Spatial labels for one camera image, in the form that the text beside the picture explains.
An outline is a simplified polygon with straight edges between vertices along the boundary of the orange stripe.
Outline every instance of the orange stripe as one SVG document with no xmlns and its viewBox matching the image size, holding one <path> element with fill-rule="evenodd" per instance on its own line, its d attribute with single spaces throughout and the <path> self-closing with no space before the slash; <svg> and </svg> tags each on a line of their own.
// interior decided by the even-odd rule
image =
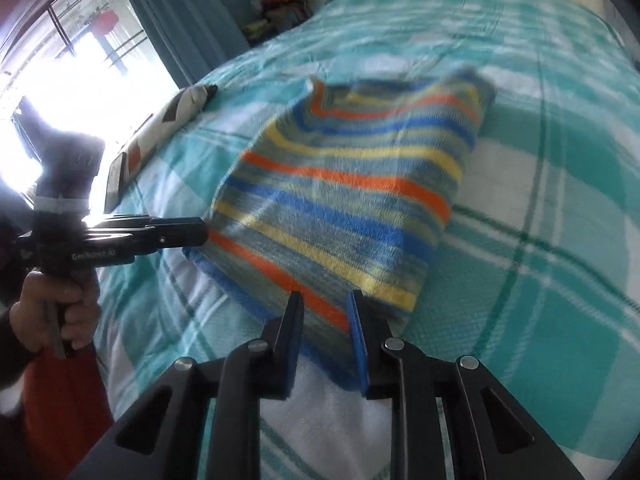
<svg viewBox="0 0 640 480">
<path fill-rule="evenodd" d="M 401 108 L 395 108 L 394 110 L 389 110 L 387 112 L 357 113 L 338 110 L 336 108 L 322 108 L 322 94 L 324 92 L 324 83 L 317 82 L 316 85 L 316 94 L 311 101 L 311 111 L 319 117 L 338 117 L 339 119 L 348 120 L 383 119 L 385 117 L 400 114 L 402 112 L 407 112 L 417 106 L 430 103 L 439 103 L 457 108 L 463 114 L 468 116 L 475 124 L 479 124 L 480 122 L 476 111 L 470 108 L 462 99 L 456 97 L 455 95 L 427 95 L 426 97 L 423 97 L 415 103 L 403 106 Z"/>
<path fill-rule="evenodd" d="M 289 164 L 282 164 L 265 158 L 251 150 L 242 152 L 241 157 L 254 166 L 258 166 L 265 170 L 308 176 L 310 178 L 321 178 L 323 180 L 331 180 L 338 184 L 358 187 L 360 189 L 395 192 L 423 203 L 436 213 L 443 223 L 446 223 L 449 220 L 449 205 L 443 197 L 422 186 L 418 186 L 415 182 L 405 178 L 398 178 L 395 176 L 356 175 L 345 171 L 310 168 L 308 166 L 290 166 Z"/>
<path fill-rule="evenodd" d="M 291 275 L 287 274 L 273 262 L 270 262 L 269 260 L 258 256 L 258 254 L 255 254 L 249 249 L 242 247 L 241 245 L 235 243 L 229 238 L 224 237 L 219 232 L 216 232 L 213 229 L 209 231 L 209 240 L 219 245 L 224 250 L 229 251 L 230 253 L 233 253 L 243 260 L 249 262 L 256 269 L 260 270 L 273 283 L 280 286 L 284 290 L 288 290 L 289 292 L 293 292 L 295 290 L 299 291 L 305 299 L 305 306 L 307 308 L 309 308 L 319 316 L 324 317 L 336 328 L 339 328 L 344 332 L 347 331 L 349 327 L 347 323 L 347 317 L 342 311 L 335 308 L 332 304 L 327 303 L 320 296 L 318 296 L 306 286 L 302 285 L 300 282 L 297 282 Z"/>
</svg>

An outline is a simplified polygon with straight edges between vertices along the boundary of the folded striped cloth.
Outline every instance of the folded striped cloth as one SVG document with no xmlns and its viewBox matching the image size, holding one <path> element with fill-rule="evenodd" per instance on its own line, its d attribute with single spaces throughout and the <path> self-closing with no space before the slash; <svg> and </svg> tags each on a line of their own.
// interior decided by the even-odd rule
<svg viewBox="0 0 640 480">
<path fill-rule="evenodd" d="M 303 352 L 352 388 L 348 293 L 383 302 L 378 314 L 402 330 L 495 91 L 472 69 L 311 85 L 242 152 L 213 201 L 209 241 L 186 254 L 261 320 L 301 291 Z"/>
</svg>

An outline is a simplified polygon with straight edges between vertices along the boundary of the window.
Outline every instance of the window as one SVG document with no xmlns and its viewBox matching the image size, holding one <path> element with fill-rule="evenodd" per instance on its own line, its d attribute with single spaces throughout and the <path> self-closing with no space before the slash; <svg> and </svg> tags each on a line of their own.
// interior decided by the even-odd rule
<svg viewBox="0 0 640 480">
<path fill-rule="evenodd" d="M 0 67 L 0 174 L 21 191 L 39 175 L 17 133 L 28 98 L 53 127 L 105 140 L 90 199 L 101 212 L 111 161 L 176 91 L 128 0 L 56 0 Z"/>
</svg>

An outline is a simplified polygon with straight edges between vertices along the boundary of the pillow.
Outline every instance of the pillow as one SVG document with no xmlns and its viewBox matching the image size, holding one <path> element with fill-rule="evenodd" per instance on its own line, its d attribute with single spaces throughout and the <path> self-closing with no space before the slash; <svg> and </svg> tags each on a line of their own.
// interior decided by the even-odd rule
<svg viewBox="0 0 640 480">
<path fill-rule="evenodd" d="M 162 109 L 149 117 L 129 139 L 109 168 L 104 212 L 111 213 L 158 148 L 199 114 L 218 91 L 215 85 L 194 85 L 180 90 Z"/>
</svg>

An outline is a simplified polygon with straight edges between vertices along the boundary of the bed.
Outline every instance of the bed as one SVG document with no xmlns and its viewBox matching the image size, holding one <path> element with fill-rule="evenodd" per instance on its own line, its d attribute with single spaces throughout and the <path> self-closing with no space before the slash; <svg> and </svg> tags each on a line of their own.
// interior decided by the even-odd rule
<svg viewBox="0 0 640 480">
<path fill-rule="evenodd" d="M 215 99 L 117 212 L 205 216 L 311 77 L 413 80 L 464 64 L 498 92 L 402 337 L 481 358 L 586 479 L 604 479 L 640 431 L 640 75 L 578 3 L 331 0 L 208 75 Z M 176 358 L 225 356 L 262 327 L 180 250 L 101 269 L 100 284 L 95 345 L 116 418 Z M 291 398 L 263 401 L 261 417 L 263 478 L 388 478 L 389 405 L 305 356 Z"/>
</svg>

